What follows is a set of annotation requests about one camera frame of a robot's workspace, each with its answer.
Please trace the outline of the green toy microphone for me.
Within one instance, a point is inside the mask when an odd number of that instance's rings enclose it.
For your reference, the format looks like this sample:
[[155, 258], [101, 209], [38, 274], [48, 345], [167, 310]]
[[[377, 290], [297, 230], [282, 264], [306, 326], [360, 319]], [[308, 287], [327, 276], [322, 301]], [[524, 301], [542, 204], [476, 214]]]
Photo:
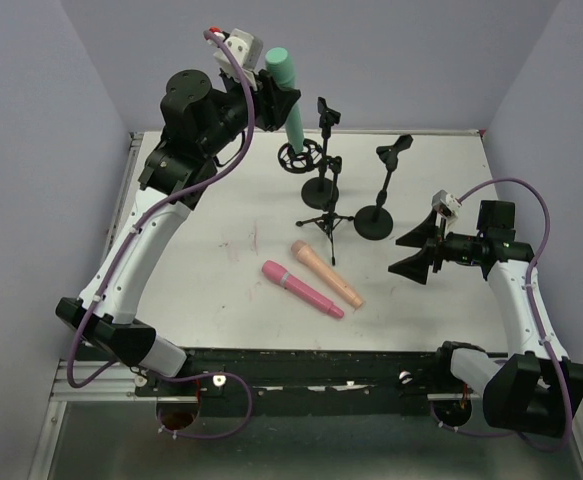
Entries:
[[[265, 69], [273, 77], [279, 87], [295, 88], [296, 72], [289, 51], [283, 47], [274, 47], [266, 52]], [[300, 109], [295, 104], [287, 117], [285, 131], [288, 143], [296, 154], [304, 148], [304, 131]]]

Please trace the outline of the black round-base stand front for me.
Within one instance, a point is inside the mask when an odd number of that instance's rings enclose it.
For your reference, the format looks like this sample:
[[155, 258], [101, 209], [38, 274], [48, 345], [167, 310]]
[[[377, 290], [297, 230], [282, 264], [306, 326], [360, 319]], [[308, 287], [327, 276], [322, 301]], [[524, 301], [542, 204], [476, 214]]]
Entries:
[[364, 239], [379, 241], [389, 236], [393, 229], [391, 214], [384, 208], [388, 196], [388, 187], [393, 173], [397, 170], [399, 154], [410, 149], [413, 137], [409, 134], [401, 135], [392, 144], [378, 146], [376, 154], [385, 165], [386, 175], [379, 190], [375, 204], [361, 208], [354, 216], [354, 228]]

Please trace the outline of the black tripod shock-mount stand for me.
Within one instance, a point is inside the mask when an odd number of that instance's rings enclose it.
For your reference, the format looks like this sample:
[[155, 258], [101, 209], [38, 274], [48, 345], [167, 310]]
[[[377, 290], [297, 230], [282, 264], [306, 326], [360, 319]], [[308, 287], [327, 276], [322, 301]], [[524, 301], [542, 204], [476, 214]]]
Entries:
[[[291, 145], [285, 143], [278, 150], [278, 163], [286, 172], [292, 174], [309, 173], [313, 170], [318, 171], [321, 147], [315, 141], [305, 139], [302, 152], [296, 154]], [[333, 182], [333, 185], [327, 188], [330, 196], [322, 209], [315, 209], [320, 211], [318, 216], [305, 220], [297, 220], [295, 225], [297, 227], [316, 225], [326, 235], [331, 248], [331, 265], [335, 266], [334, 232], [342, 221], [352, 222], [354, 217], [351, 215], [340, 215], [336, 212], [336, 205], [339, 199], [338, 180], [342, 171], [342, 158], [327, 154], [327, 160], [326, 178]]]

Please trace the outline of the pink toy microphone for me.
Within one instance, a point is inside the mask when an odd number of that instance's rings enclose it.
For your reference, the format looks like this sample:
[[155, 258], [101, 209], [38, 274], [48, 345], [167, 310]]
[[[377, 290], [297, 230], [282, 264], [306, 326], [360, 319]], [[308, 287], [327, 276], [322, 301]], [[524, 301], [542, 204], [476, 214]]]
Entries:
[[264, 276], [272, 283], [289, 291], [297, 298], [312, 306], [316, 310], [334, 319], [340, 320], [344, 317], [344, 311], [340, 309], [332, 300], [328, 299], [318, 291], [292, 275], [282, 265], [267, 260], [261, 268]]

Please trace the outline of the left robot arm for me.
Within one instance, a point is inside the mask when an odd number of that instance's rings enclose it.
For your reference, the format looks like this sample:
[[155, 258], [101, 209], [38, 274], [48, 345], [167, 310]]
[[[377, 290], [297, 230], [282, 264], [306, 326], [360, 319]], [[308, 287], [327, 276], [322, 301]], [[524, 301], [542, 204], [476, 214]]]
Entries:
[[255, 128], [280, 129], [301, 96], [265, 70], [253, 85], [221, 78], [223, 90], [198, 70], [168, 80], [160, 103], [165, 126], [145, 161], [127, 221], [95, 277], [56, 307], [57, 317], [80, 338], [128, 367], [168, 378], [180, 373], [186, 354], [137, 319], [146, 283], [210, 181], [220, 178], [217, 154], [238, 136], [249, 142]]

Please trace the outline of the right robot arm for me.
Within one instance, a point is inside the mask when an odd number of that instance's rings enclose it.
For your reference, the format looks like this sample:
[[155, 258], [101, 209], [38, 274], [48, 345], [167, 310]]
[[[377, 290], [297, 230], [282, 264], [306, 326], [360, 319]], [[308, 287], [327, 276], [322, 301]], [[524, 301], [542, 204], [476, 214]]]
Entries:
[[446, 232], [437, 211], [397, 239], [416, 254], [389, 272], [425, 284], [443, 262], [477, 267], [493, 292], [504, 324], [508, 358], [496, 363], [483, 349], [446, 341], [438, 371], [462, 381], [482, 399], [494, 428], [559, 438], [583, 398], [583, 364], [557, 340], [538, 288], [532, 247], [515, 239], [515, 205], [484, 200], [474, 235]]

